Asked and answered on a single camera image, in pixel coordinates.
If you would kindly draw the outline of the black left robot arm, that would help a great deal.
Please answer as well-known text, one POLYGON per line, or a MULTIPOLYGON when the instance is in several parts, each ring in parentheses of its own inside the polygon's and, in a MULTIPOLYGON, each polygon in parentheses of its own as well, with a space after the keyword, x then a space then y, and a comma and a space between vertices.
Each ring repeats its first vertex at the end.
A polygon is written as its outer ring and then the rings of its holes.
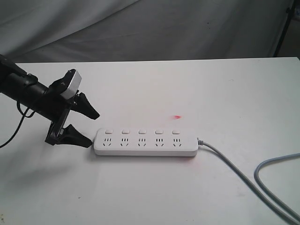
POLYGON ((66 74, 46 87, 38 78, 17 66, 5 56, 0 57, 0 91, 16 101, 22 118, 31 118, 35 113, 51 121, 45 142, 50 145, 66 144, 88 148, 92 141, 72 125, 63 127, 70 111, 90 119, 100 115, 89 103, 84 93, 79 92, 82 78, 77 70, 66 74))

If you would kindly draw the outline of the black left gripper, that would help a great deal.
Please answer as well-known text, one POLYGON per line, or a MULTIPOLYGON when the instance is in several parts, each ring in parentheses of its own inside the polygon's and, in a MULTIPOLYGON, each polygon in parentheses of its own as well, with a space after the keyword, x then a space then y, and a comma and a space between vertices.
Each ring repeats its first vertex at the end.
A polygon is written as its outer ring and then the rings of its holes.
POLYGON ((84 93, 75 94, 66 100, 60 94, 63 91, 62 78, 54 81, 41 99, 43 109, 40 114, 51 121, 45 142, 50 145, 64 144, 88 148, 92 145, 91 139, 82 135, 72 125, 63 127, 69 111, 78 112, 96 120, 100 114, 89 103, 84 93))

